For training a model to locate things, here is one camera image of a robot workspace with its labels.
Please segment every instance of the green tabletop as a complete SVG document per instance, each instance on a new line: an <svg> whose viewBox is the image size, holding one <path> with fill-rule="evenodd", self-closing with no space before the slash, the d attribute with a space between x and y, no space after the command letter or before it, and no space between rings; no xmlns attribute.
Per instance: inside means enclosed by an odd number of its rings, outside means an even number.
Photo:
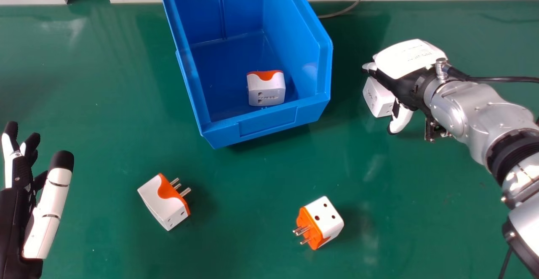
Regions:
<svg viewBox="0 0 539 279"><path fill-rule="evenodd" d="M538 1L360 3L322 22L335 47L322 118L213 150L199 136L162 5L0 8L0 119L18 121L21 139L42 134L36 173L56 150L75 154L43 278L497 277L508 212L499 187L463 144L425 142L419 113L389 136L388 119L362 99L360 66L421 38L479 77L539 75L538 16ZM496 88L539 113L539 85ZM191 216L170 232L136 191L159 172L192 188ZM322 195L345 226L314 252L291 230L299 208ZM512 258L507 278L531 275Z"/></svg>

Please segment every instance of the cable connector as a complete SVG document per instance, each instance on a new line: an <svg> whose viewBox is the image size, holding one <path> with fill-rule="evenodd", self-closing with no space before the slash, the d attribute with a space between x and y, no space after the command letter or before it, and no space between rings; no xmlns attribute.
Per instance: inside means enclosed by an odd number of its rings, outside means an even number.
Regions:
<svg viewBox="0 0 539 279"><path fill-rule="evenodd" d="M292 232L303 236L301 245L309 243L312 250L317 250L337 237L344 227L344 221L326 196L300 208L298 227Z"/></svg>
<svg viewBox="0 0 539 279"><path fill-rule="evenodd" d="M169 182L163 174L158 174L137 189L144 204L167 231L191 215L189 206L183 198L191 189L187 187L179 193L179 187L181 187L179 178Z"/></svg>

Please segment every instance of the black and white robotic hand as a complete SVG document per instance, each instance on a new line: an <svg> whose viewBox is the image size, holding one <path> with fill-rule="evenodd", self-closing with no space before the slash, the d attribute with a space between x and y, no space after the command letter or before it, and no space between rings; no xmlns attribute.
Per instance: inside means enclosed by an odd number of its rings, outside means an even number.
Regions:
<svg viewBox="0 0 539 279"><path fill-rule="evenodd" d="M510 245L504 266L514 252L539 278L539 126L530 110L484 84L539 80L471 77L449 64L442 50L419 39L388 47L373 60L363 65L370 75L363 96L372 114L390 115L387 130L396 134L420 110L426 116L425 140L452 137L464 143L493 175L501 201L510 208L502 226Z"/></svg>
<svg viewBox="0 0 539 279"><path fill-rule="evenodd" d="M49 169L34 177L40 135L33 133L19 145L18 131L16 122L8 122L2 133L5 188L0 191L0 279L37 279L60 224L75 158L61 150L52 157Z"/></svg>

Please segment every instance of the adapter inside blue bin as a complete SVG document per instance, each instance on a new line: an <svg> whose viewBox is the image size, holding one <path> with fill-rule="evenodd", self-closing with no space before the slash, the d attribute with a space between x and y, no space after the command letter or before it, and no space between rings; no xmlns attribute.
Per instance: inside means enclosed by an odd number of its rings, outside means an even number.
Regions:
<svg viewBox="0 0 539 279"><path fill-rule="evenodd" d="M318 120L330 97L333 47L306 0L163 4L200 133L213 148ZM254 70L283 70L283 104L248 104Z"/></svg>

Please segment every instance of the white and orange plug adapter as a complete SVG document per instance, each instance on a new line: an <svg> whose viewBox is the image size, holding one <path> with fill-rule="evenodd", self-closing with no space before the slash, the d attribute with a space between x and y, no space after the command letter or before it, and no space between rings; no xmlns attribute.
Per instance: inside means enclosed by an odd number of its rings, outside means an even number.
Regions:
<svg viewBox="0 0 539 279"><path fill-rule="evenodd" d="M285 74L282 70L266 70L247 74L249 105L271 106L285 101Z"/></svg>
<svg viewBox="0 0 539 279"><path fill-rule="evenodd" d="M344 227L344 221L326 196L300 208L298 226L292 232L302 236L301 245L309 243L312 250L317 250L337 237Z"/></svg>
<svg viewBox="0 0 539 279"><path fill-rule="evenodd" d="M191 215L183 198L191 189L187 187L179 193L180 186L179 178L169 182L163 174L158 174L137 190L152 215L167 231Z"/></svg>

